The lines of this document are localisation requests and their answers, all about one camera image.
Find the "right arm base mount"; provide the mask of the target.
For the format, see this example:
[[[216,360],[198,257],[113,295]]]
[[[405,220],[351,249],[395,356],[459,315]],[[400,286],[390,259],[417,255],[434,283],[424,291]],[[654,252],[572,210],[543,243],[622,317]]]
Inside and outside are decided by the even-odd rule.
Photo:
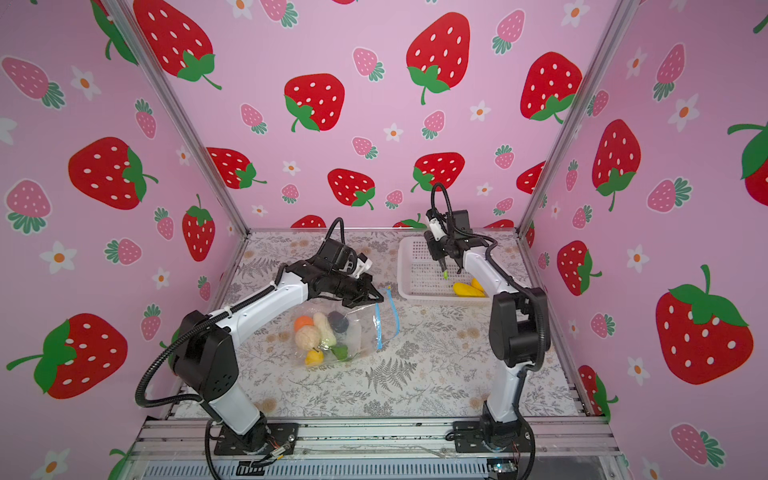
[[[487,419],[455,421],[445,435],[458,453],[530,453],[535,437],[521,420],[501,423]]]

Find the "aluminium frame rail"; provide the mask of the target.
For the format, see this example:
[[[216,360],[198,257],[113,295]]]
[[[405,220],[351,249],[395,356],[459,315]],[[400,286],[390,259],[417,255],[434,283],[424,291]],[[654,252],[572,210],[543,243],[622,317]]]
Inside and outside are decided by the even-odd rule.
[[[279,418],[286,451],[247,454],[202,419],[148,421],[120,479],[629,479],[601,419],[532,417],[501,450],[474,418]]]

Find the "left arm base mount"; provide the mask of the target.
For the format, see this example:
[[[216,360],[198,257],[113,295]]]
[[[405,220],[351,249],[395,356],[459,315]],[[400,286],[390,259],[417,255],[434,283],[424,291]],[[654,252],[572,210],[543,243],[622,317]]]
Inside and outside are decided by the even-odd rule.
[[[278,455],[292,455],[298,439],[299,424],[294,422],[257,423],[243,435],[223,425],[216,437],[214,453],[218,456],[267,456],[277,450]]]

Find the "white plastic basket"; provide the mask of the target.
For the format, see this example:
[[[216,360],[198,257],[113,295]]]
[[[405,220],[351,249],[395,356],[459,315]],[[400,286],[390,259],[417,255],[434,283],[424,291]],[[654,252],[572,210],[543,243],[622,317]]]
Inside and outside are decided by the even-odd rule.
[[[485,305],[486,296],[460,297],[455,294],[455,283],[469,285],[476,279],[493,296],[509,291],[509,285],[499,272],[487,262],[486,246],[477,246],[463,253],[465,269],[447,257],[443,262],[434,260],[423,236],[410,236],[398,247],[397,287],[399,294],[417,304]]]

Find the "yellow banana toy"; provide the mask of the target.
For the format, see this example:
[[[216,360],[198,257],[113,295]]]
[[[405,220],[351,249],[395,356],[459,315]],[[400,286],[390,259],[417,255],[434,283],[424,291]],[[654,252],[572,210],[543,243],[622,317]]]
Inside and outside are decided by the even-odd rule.
[[[477,288],[470,284],[456,282],[453,284],[453,292],[461,298],[485,298],[486,294],[482,288]]]

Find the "orange toy fruit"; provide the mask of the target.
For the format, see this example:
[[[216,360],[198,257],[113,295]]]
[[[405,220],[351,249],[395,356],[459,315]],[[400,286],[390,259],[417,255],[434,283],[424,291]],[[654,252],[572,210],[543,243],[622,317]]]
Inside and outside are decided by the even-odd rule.
[[[314,321],[312,317],[306,316],[306,315],[300,316],[294,321],[294,331],[298,332],[304,327],[313,326],[313,325],[314,325]]]

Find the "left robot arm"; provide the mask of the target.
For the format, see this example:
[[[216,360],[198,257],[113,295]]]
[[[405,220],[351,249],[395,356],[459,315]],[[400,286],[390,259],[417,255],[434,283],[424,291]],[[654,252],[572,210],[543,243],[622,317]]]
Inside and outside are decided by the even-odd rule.
[[[268,425],[239,381],[239,347],[270,321],[309,300],[337,301],[347,309],[381,303],[384,297],[373,285],[371,266],[364,254],[326,239],[312,257],[281,265],[268,286],[240,302],[209,314],[190,312],[182,320],[177,339],[139,380],[135,403],[155,408],[196,402],[212,420],[256,449],[265,443]],[[146,394],[149,382],[168,358],[173,359],[175,374],[193,392],[151,399]]]

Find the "green leaf toy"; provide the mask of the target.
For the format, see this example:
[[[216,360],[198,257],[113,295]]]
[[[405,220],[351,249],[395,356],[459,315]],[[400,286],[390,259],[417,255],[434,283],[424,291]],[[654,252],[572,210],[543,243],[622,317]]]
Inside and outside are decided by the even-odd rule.
[[[330,348],[331,353],[335,359],[339,362],[345,362],[350,359],[349,349],[347,345],[337,344]]]

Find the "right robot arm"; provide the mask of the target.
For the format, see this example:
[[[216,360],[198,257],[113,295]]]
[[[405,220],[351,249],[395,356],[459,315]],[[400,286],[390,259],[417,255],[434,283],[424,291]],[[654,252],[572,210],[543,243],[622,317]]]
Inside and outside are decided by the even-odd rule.
[[[424,237],[430,255],[443,271],[447,270],[446,260],[453,260],[490,298],[489,343],[499,368],[483,416],[493,426],[518,423],[527,374],[541,369],[551,346],[547,296],[539,287],[526,287],[514,280],[495,260],[495,239],[460,229],[456,219],[465,214],[429,209]]]

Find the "dark avocado toy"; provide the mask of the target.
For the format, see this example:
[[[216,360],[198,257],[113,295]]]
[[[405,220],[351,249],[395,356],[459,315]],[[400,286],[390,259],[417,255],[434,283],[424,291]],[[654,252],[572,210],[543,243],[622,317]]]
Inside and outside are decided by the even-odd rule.
[[[349,320],[338,311],[331,311],[328,315],[328,322],[331,329],[338,334],[345,333],[349,328]]]

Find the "yellow bell pepper toy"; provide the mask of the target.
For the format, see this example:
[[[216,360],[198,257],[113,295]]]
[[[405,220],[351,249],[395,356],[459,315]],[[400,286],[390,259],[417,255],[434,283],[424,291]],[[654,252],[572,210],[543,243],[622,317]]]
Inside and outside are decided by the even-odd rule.
[[[480,282],[479,282],[477,279],[475,279],[475,278],[473,278],[473,279],[472,279],[472,282],[471,282],[471,286],[472,286],[473,288],[475,288],[475,289],[477,289],[477,290],[481,291],[481,292],[485,292],[485,290],[484,290],[484,288],[482,287],[482,285],[480,284]]]

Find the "white radish toy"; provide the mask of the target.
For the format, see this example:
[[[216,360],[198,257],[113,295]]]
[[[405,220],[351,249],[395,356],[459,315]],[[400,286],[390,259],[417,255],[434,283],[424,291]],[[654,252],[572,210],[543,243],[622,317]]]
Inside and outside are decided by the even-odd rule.
[[[337,344],[337,339],[333,329],[330,326],[328,317],[322,312],[313,314],[314,326],[320,332],[320,345],[323,348],[331,348]]]

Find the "clear zip top bag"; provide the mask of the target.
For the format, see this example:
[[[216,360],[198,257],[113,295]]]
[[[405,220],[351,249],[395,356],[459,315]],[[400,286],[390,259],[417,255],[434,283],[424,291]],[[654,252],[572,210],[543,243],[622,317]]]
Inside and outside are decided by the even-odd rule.
[[[388,343],[396,338],[402,329],[400,313],[394,301],[394,295],[389,287],[383,289],[384,301],[373,305],[356,307],[354,309],[345,309],[339,303],[319,303],[308,302],[291,313],[293,334],[292,341],[294,346],[294,363],[301,367],[307,367],[304,363],[308,351],[301,350],[295,343],[294,321],[300,316],[310,316],[316,312],[322,312],[326,316],[331,311],[338,311],[344,314],[349,320],[349,328],[345,333],[335,333],[337,344],[348,346],[350,359],[345,362],[339,362],[335,359],[330,348],[323,348],[321,345],[313,350],[324,352],[325,359],[322,365],[332,365],[337,363],[346,363],[358,358],[381,353]]]

